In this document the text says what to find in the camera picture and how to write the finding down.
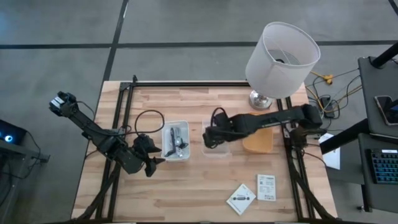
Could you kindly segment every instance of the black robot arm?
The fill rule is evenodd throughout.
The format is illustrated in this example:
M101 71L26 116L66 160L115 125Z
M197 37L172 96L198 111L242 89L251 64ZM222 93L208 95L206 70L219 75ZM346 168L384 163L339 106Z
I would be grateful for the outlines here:
M155 172L156 165L164 161L163 159L149 158L148 153L161 151L155 147L150 137L140 134L134 140L133 147L129 147L122 138L122 134L102 129L82 113L79 110L76 97L70 93L58 92L57 97L50 102L50 110L58 116L64 116L73 121L83 130L82 135L91 140L102 155L111 161L116 161L128 174L140 171L145 163L146 175L150 177Z
M211 116L211 124L203 133L205 146L214 148L217 145L227 141L235 141L245 138L255 133L260 128L268 128L285 123L295 122L299 127L293 130L291 135L300 139L296 142L306 142L305 135L307 132L319 129L322 120L319 116L318 109L311 105L294 106L289 110L283 110L262 115L253 114L237 114L228 117L223 108L217 108Z

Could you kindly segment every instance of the paper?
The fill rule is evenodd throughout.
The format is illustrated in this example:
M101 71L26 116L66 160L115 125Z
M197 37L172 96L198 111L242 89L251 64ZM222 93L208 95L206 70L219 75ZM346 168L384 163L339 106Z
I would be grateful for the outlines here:
M330 139L333 136L334 135L332 135L332 134L326 133L326 134L322 135L318 141L319 141L319 143L322 143L322 142ZM325 164L328 167L340 170L340 147L322 155L322 157L323 157L323 161L325 162Z
M237 190L230 196L226 201L236 213L242 215L245 209L251 204L251 202L256 198L256 195L251 192L248 187L241 184Z
M257 200L276 201L275 176L257 175Z

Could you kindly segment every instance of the clear plastic container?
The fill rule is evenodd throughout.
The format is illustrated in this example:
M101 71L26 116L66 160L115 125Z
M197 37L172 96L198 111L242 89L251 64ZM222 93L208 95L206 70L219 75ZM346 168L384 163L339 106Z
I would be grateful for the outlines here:
M205 129L210 126L209 120L203 120L201 122L201 130L202 133L205 132ZM224 142L223 144L218 145L214 149L209 149L205 146L205 141L202 138L202 149L203 155L209 158L225 158L231 155L231 151L228 147L228 142Z
M188 146L181 149L182 156L180 157L177 153L173 153L166 157L165 155L172 150L172 137L170 133L170 129L174 128L175 135L176 130L180 130L180 137L184 143L188 143ZM165 122L164 127L162 128L162 158L166 161L184 161L190 157L191 149L190 149L190 139L189 139L189 126L186 121L169 121Z

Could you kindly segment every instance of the gray floor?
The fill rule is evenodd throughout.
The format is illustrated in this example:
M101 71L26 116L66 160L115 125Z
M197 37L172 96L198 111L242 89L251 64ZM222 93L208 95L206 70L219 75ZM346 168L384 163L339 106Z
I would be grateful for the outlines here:
M111 43L121 5L122 0L3 0L0 44ZM130 0L119 42L257 41L272 21L299 26L317 41L398 40L398 16L387 0ZM320 48L322 57L313 70L337 75L357 68L358 57L378 55L388 45ZM119 49L109 79L130 80L136 74L140 80L244 80L252 50ZM51 154L50 162L24 181L12 223L70 218L87 141L72 122L52 114L48 102L62 90L95 108L108 55L109 49L0 50L0 119L31 131ZM318 91L334 95L357 75L339 77L332 86L318 84ZM305 83L314 78L309 75ZM345 129L365 117L359 91L330 129ZM355 149L355 142L343 148ZM340 181L335 170L328 174L339 217L396 223L393 213L357 211L359 186Z

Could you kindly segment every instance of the chrome lamp base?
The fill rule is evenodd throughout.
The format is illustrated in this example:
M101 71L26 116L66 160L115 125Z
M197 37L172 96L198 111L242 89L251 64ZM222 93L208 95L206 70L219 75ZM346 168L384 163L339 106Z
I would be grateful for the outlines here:
M252 91L249 96L249 104L255 110L266 110L272 104L272 99Z

